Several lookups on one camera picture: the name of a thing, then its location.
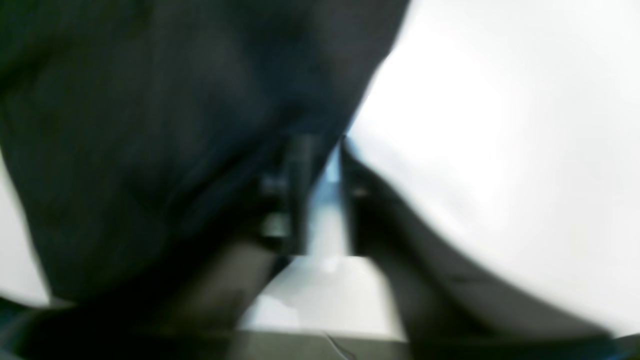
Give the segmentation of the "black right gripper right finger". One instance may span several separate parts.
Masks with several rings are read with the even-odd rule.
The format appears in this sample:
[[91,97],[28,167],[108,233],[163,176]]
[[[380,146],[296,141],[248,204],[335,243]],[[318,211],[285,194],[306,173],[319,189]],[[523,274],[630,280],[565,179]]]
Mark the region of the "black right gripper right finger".
[[511,285],[449,244],[344,140],[354,251],[390,283],[416,360],[610,360],[603,326]]

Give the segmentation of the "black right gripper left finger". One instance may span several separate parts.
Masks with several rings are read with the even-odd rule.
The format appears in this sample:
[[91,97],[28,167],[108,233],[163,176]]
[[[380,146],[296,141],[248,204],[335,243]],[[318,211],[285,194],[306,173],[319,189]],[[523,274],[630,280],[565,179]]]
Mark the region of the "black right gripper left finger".
[[150,335],[228,344],[268,282],[306,250],[309,202],[320,169],[320,137],[291,136],[215,233],[205,237],[218,240],[216,248],[162,301],[150,318]]

